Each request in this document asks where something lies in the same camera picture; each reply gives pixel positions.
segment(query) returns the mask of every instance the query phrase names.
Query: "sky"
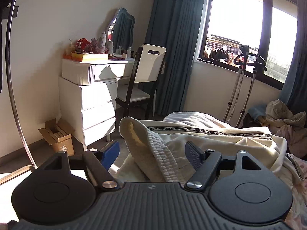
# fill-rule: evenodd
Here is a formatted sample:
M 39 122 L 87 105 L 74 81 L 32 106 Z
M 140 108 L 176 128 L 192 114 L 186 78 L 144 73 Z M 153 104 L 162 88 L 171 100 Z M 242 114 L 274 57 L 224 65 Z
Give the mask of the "sky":
M 208 36 L 215 34 L 259 48 L 263 3 L 257 0 L 213 0 Z M 297 19 L 273 8 L 269 55 L 277 64 L 290 65 L 296 39 Z

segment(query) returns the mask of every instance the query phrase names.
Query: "chair seat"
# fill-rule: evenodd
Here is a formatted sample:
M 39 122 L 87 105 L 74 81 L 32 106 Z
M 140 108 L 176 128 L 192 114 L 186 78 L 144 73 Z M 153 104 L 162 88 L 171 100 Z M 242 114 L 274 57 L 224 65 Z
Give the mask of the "chair seat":
M 126 101 L 128 85 L 119 85 L 117 88 L 117 97 Z M 150 95 L 138 89 L 137 87 L 133 87 L 130 102 L 136 102 L 144 99 L 149 99 Z

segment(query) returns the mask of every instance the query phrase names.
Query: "white chair backrest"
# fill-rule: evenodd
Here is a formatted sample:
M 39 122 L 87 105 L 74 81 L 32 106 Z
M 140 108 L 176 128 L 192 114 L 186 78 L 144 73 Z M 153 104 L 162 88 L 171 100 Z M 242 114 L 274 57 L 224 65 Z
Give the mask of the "white chair backrest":
M 165 47 L 143 44 L 135 83 L 156 81 L 166 52 Z

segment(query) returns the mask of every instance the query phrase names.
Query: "window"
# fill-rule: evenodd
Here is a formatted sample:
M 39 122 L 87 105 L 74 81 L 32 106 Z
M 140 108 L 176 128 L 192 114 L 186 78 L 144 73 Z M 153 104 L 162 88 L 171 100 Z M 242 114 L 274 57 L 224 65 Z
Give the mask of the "window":
M 267 60 L 267 70 L 256 79 L 281 90 L 293 57 L 296 0 L 208 0 L 207 15 L 200 59 L 237 71 L 233 60 L 241 54 L 239 45 L 248 44 L 250 52 Z M 253 66 L 246 70 L 251 77 Z

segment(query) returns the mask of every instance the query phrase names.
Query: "floor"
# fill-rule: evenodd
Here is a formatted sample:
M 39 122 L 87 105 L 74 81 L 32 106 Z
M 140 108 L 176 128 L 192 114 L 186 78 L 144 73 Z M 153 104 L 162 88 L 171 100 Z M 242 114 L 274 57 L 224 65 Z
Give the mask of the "floor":
M 127 146 L 125 144 L 124 139 L 121 137 L 119 133 L 119 122 L 122 118 L 123 110 L 122 108 L 116 109 L 116 130 L 111 134 L 111 140 L 117 140 L 119 141 L 120 145 L 120 153 L 116 161 L 114 162 L 114 165 L 110 168 L 109 172 L 115 173 L 116 170 L 121 167 L 124 160 L 129 154 L 129 151 L 127 149 Z M 140 107 L 134 107 L 130 110 L 129 116 L 134 117 L 136 119 L 144 119 L 145 117 L 145 110 L 143 110 Z M 151 115 L 150 120 L 163 120 L 164 117 L 161 117 L 159 115 L 155 115 L 154 117 Z M 97 142 L 91 144 L 88 146 L 88 149 L 95 148 L 95 149 L 102 149 L 107 144 L 106 138 L 100 139 Z M 83 152 L 83 146 L 81 143 L 78 142 L 77 139 L 73 138 L 73 147 L 75 154 L 80 154 Z M 31 151 L 33 158 L 37 165 L 41 165 L 43 162 L 45 162 L 50 156 L 53 155 L 54 151 L 53 149 L 44 141 L 42 141 L 41 146 L 37 147 L 35 150 Z M 19 158 L 16 158 L 0 167 L 0 178 L 7 175 L 7 173 L 14 172 L 17 169 L 20 169 L 26 165 L 29 165 L 30 161 L 26 155 L 21 156 Z M 83 174 L 80 174 L 81 170 L 73 170 L 72 173 L 78 176 L 83 176 Z M 0 230 L 7 230 L 7 223 L 10 220 L 17 220 L 18 217 L 15 214 L 15 211 L 11 204 L 11 194 L 14 190 L 14 188 L 22 182 L 28 175 L 30 175 L 31 172 L 27 172 L 5 184 L 2 184 L 0 186 Z

